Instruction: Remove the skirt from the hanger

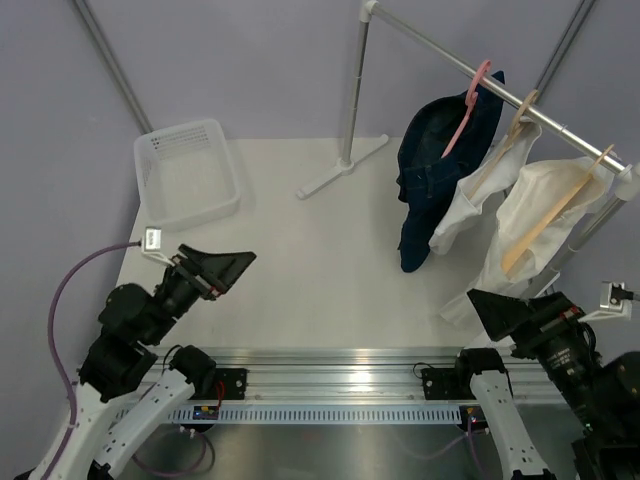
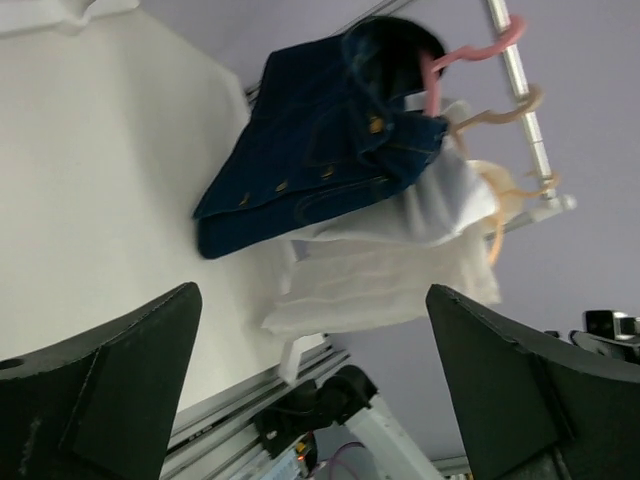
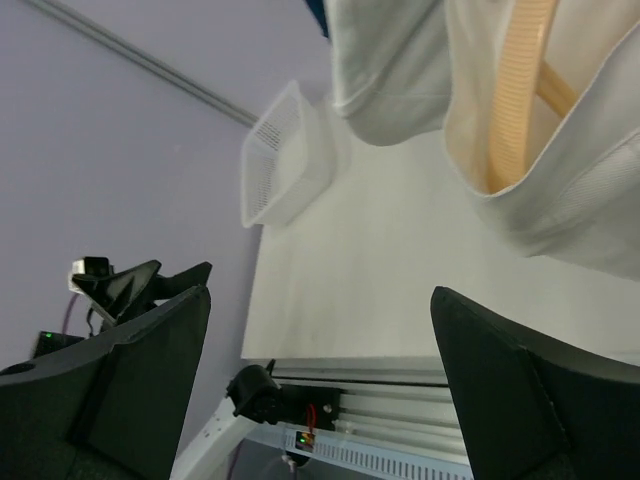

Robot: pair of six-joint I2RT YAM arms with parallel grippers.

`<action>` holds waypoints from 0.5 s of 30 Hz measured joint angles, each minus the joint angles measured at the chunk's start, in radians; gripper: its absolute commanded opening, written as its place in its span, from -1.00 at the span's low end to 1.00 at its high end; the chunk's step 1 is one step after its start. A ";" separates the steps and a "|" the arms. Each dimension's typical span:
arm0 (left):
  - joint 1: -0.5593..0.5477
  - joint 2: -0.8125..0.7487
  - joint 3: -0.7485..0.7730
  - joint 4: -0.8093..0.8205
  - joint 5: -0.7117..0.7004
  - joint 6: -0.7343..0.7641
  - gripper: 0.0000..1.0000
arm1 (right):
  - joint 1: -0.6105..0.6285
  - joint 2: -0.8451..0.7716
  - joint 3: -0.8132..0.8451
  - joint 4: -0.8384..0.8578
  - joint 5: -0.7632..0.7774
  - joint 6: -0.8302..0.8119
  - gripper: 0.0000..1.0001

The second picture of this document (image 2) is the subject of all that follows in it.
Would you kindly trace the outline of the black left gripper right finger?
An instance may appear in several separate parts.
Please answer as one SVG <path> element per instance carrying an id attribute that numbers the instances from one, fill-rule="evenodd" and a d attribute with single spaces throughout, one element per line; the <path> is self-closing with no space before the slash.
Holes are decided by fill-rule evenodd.
<path id="1" fill-rule="evenodd" d="M 638 337 L 562 340 L 443 285 L 426 307 L 475 478 L 638 478 Z"/>

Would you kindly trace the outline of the pink plastic hanger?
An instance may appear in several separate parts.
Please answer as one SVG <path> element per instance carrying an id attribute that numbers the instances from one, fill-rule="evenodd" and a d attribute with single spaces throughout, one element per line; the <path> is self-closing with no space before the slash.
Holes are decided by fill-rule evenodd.
<path id="1" fill-rule="evenodd" d="M 439 77 L 443 69 L 456 61 L 478 62 L 492 58 L 508 47 L 515 45 L 526 30 L 527 23 L 520 15 L 510 15 L 508 27 L 491 45 L 475 48 L 464 45 L 435 59 L 428 53 L 420 54 L 420 69 L 423 86 L 426 91 L 424 113 L 429 117 L 436 117 L 440 112 L 441 92 Z"/>

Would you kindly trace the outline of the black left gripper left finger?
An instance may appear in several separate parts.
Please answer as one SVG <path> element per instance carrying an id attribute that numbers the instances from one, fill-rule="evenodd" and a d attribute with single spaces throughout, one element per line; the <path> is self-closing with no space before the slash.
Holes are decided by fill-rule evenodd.
<path id="1" fill-rule="evenodd" d="M 1 363 L 4 479 L 157 479 L 202 311 L 184 283 Z"/>

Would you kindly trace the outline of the dark blue denim skirt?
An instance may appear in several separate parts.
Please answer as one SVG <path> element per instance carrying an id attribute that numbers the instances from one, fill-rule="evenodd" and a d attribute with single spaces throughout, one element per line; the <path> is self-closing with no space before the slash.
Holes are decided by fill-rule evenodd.
<path id="1" fill-rule="evenodd" d="M 199 253 L 217 259 L 413 185 L 448 127 L 404 106 L 423 88 L 425 53 L 444 47 L 385 16 L 271 53 L 250 120 L 194 211 Z"/>

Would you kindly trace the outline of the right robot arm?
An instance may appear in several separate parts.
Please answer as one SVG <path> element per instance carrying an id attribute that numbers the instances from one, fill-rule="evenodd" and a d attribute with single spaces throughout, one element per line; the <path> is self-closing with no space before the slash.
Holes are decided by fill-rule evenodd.
<path id="1" fill-rule="evenodd" d="M 586 311 L 583 327 L 572 330 L 568 341 L 595 354 L 639 363 L 639 319 L 619 311 Z M 298 437 L 309 449 L 315 431 L 344 425 L 360 412 L 370 413 L 378 393 L 362 369 L 348 365 L 322 385 L 302 382 L 255 414 L 253 423 L 262 447 L 275 458 Z"/>

